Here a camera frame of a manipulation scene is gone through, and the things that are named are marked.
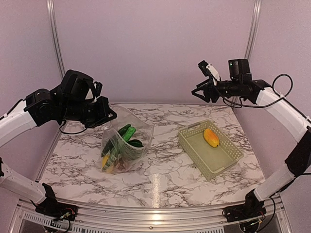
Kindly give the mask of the clear zip top bag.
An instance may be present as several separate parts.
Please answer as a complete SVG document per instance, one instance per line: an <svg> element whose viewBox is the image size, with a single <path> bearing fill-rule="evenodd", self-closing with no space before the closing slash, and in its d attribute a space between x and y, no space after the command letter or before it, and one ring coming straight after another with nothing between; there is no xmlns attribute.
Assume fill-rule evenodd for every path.
<svg viewBox="0 0 311 233"><path fill-rule="evenodd" d="M146 123L145 121L141 120L137 115L135 115L131 110L123 106L113 106L112 110L117 113L117 118L109 122L104 127L99 158L100 171L103 173L125 173L132 169L132 167L137 164L139 160L147 155L147 152L152 144L155 125ZM143 143L142 148L136 148L128 145L126 141L124 141L123 138L119 135L118 130L127 124L131 124L132 127L136 128L136 132L130 140L140 140ZM112 163L106 171L102 171L101 168L103 157L101 157L101 153L104 146L109 140L111 140L112 144L115 146L112 149L112 152L109 152L107 154L110 156ZM119 151L117 149L118 143L124 143L126 145L125 148ZM114 168L115 162L120 159L129 162L130 167L126 171L120 171Z"/></svg>

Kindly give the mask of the green cucumber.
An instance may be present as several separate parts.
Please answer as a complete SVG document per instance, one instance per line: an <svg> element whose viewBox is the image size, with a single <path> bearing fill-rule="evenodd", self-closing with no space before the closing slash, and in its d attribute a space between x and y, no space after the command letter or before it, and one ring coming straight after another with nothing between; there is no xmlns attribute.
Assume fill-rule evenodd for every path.
<svg viewBox="0 0 311 233"><path fill-rule="evenodd" d="M134 135L135 132L136 132L136 128L132 127L131 124L127 124L118 130L119 135L126 142L128 142L131 139L131 137Z"/></svg>

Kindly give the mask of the yellow lemon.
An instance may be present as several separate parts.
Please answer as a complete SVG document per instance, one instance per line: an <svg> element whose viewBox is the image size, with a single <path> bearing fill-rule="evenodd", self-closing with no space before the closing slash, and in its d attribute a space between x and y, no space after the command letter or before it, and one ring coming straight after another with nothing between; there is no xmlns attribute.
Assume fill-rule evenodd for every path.
<svg viewBox="0 0 311 233"><path fill-rule="evenodd" d="M102 171L106 171L110 166L111 166L112 160L110 159L109 155L106 155L103 159L102 159Z"/></svg>

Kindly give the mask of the green white bok choy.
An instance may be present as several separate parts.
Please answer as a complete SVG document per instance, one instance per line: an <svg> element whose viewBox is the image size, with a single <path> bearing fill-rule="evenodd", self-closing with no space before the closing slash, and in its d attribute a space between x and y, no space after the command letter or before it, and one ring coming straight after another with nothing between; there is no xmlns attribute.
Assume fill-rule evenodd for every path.
<svg viewBox="0 0 311 233"><path fill-rule="evenodd" d="M131 145L133 147L136 147L136 148L142 148L143 147L143 143L138 140L138 139L132 139L132 140L129 140L128 142L126 142L128 145ZM125 144L124 143L118 143L117 144L117 149L120 151L121 149L125 148ZM104 157L105 155L107 155L109 152L111 153L112 152L112 149L114 148L115 146L112 144L111 140L109 140L106 145L104 146L103 150L102 150L102 153L101 153L101 157Z"/></svg>

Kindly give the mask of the brown bread bun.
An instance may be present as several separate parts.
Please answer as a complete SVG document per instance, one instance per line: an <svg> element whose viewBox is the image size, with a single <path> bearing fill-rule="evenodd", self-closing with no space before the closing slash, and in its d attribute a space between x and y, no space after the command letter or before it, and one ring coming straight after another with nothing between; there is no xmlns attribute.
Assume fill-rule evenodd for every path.
<svg viewBox="0 0 311 233"><path fill-rule="evenodd" d="M117 160L114 165L114 168L120 171L126 171L129 167L130 167L129 162L121 159Z"/></svg>

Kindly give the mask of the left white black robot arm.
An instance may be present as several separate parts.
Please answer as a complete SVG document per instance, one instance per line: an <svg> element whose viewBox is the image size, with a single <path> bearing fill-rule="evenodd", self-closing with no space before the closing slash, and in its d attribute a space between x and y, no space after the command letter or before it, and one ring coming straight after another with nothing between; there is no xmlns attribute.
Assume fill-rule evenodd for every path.
<svg viewBox="0 0 311 233"><path fill-rule="evenodd" d="M0 144L4 146L20 134L40 127L49 121L63 124L78 121L86 129L101 126L117 118L110 108L108 99L96 91L93 98L86 99L87 92L69 94L57 90L39 89L19 100L14 107L0 118ZM36 183L0 163L1 187L29 199L36 211L48 216L74 215L76 206L57 201L51 186Z"/></svg>

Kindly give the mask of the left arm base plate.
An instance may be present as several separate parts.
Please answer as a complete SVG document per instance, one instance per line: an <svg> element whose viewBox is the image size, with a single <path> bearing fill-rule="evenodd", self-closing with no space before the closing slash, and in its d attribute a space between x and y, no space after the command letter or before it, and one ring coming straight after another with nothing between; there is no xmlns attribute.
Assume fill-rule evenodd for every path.
<svg viewBox="0 0 311 233"><path fill-rule="evenodd" d="M47 207L44 207L42 204L40 204L35 208L35 211L46 216L51 216L58 220L62 219L61 216L70 213L70 215L66 217L66 219L74 221L77 215L78 207L76 205L58 202L55 205L50 204Z"/></svg>

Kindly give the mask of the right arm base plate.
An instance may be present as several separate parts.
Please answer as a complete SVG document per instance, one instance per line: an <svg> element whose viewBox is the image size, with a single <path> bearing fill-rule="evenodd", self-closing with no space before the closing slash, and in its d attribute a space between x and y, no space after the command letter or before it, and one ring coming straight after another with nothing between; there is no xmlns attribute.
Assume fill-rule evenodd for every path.
<svg viewBox="0 0 311 233"><path fill-rule="evenodd" d="M245 204L227 206L223 209L222 214L227 222L235 222L255 218L265 215L266 209L264 205L259 206L255 210L247 210Z"/></svg>

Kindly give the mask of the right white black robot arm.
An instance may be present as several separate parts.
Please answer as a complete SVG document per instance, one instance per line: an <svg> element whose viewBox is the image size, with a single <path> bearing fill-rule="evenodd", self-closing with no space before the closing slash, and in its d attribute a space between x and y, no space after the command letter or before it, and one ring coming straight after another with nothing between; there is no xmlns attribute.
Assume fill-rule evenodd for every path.
<svg viewBox="0 0 311 233"><path fill-rule="evenodd" d="M301 113L287 99L275 91L274 86L264 80L254 80L247 59L233 59L228 62L230 79L223 81L211 63L201 61L199 69L207 78L199 83L192 94L205 102L224 102L239 97L252 103L251 108L266 110L293 136L297 145L284 164L265 182L245 196L242 205L225 209L227 216L252 217L260 213L264 201L284 187L291 185L311 165L311 119Z"/></svg>

